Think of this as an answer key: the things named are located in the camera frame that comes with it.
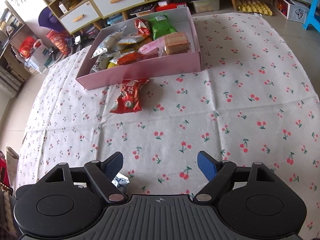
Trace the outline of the red gift bag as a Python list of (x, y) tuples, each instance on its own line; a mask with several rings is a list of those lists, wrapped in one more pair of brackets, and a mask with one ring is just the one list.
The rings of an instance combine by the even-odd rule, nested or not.
[(20, 53), (20, 56), (24, 59), (28, 59), (35, 48), (39, 48), (41, 45), (40, 40), (35, 40), (35, 38), (28, 36), (20, 45), (18, 51)]

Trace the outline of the orange red barcode packet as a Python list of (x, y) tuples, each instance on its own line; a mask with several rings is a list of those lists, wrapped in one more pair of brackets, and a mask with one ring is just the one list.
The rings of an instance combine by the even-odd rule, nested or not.
[(122, 66), (140, 61), (143, 57), (144, 55), (137, 51), (128, 51), (113, 57), (110, 59), (110, 62), (115, 65)]

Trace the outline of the red flat box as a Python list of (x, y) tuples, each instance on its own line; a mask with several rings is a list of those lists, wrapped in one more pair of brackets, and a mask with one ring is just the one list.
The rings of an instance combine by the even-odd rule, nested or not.
[(156, 9), (157, 12), (159, 12), (159, 11), (166, 11), (166, 10), (184, 8), (184, 7), (187, 7), (187, 3), (186, 2), (169, 3), (169, 4), (164, 5), (164, 6), (156, 5), (155, 9)]

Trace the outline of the red snack packet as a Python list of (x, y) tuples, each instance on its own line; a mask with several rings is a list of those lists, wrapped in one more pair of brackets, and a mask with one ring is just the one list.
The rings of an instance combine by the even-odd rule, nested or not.
[(151, 30), (147, 20), (141, 18), (135, 19), (135, 28), (139, 34), (151, 36)]
[(114, 102), (110, 113), (136, 113), (142, 110), (140, 105), (140, 91), (149, 79), (123, 80), (120, 94)]

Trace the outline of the purple hat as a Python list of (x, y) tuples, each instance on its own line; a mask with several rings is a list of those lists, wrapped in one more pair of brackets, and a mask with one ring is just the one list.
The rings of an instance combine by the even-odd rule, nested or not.
[(56, 16), (48, 7), (45, 7), (40, 12), (38, 23), (41, 27), (45, 27), (57, 32), (62, 32), (65, 30), (64, 26), (60, 23), (60, 21), (56, 18)]

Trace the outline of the orange white snack packet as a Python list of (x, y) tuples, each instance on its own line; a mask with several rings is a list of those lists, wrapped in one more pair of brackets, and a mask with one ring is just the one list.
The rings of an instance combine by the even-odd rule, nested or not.
[(119, 40), (118, 44), (130, 45), (144, 41), (148, 35), (143, 34), (128, 34)]

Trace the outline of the cherry print tablecloth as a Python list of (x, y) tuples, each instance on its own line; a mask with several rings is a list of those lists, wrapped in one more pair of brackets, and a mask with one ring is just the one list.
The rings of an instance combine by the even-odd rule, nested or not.
[(82, 166), (120, 151), (131, 193), (185, 193), (206, 183), (199, 151), (239, 166), (261, 161), (303, 200), (303, 239), (319, 236), (319, 98), (293, 52), (261, 17), (194, 18), (204, 69), (151, 79), (142, 110), (113, 114), (119, 85), (76, 81), (88, 49), (53, 66), (34, 101), (17, 186), (60, 162)]

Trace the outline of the pink wafer snack pack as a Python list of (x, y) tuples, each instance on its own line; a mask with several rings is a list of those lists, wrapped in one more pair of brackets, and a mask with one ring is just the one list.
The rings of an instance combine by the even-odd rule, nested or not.
[(158, 38), (149, 42), (138, 49), (138, 52), (147, 57), (162, 57), (164, 53), (164, 40)]

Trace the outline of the yellow egg tray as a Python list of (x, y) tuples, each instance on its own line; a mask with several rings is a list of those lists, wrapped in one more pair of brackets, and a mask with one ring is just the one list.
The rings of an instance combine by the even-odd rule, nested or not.
[(257, 13), (272, 16), (273, 12), (265, 2), (259, 0), (236, 0), (238, 9), (242, 12)]

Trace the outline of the clear cracker stack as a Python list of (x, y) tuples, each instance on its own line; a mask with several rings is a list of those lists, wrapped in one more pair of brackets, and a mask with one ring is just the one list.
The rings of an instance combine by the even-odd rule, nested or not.
[(163, 47), (167, 55), (186, 53), (190, 43), (186, 33), (176, 32), (163, 36)]

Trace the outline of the yellow snack packet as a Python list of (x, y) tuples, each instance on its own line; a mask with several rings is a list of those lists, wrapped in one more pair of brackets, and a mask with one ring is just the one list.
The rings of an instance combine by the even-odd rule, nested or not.
[(109, 62), (108, 66), (107, 66), (107, 69), (111, 69), (111, 68), (114, 68), (114, 67), (117, 67), (118, 65), (113, 63), (113, 62)]

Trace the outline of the silver cookie snack pack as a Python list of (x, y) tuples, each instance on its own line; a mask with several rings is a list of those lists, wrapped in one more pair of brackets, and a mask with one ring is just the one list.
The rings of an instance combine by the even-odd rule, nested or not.
[(102, 70), (106, 70), (111, 59), (112, 57), (108, 56), (107, 54), (99, 55), (89, 73), (93, 74)]

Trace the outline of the white bread pack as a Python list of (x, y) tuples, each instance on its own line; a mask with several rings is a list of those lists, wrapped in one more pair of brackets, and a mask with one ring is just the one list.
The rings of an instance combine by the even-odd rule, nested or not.
[(116, 54), (118, 52), (118, 49), (116, 48), (117, 43), (124, 35), (125, 29), (126, 26), (114, 31), (110, 35), (107, 35), (95, 49), (94, 53), (92, 54), (92, 58), (101, 55), (111, 57)]

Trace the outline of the green snack packet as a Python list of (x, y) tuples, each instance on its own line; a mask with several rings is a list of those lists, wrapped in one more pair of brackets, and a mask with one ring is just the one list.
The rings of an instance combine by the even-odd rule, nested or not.
[(167, 15), (155, 16), (149, 20), (149, 24), (151, 25), (152, 37), (154, 40), (177, 32), (175, 27), (169, 21)]

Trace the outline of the red cylindrical gift can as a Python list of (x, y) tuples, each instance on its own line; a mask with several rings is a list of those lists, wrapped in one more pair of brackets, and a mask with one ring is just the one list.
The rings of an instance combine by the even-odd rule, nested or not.
[(69, 33), (67, 33), (67, 31), (57, 32), (55, 30), (50, 30), (46, 37), (63, 55), (68, 55), (71, 52), (71, 48), (69, 48), (67, 44), (67, 40), (69, 39)]

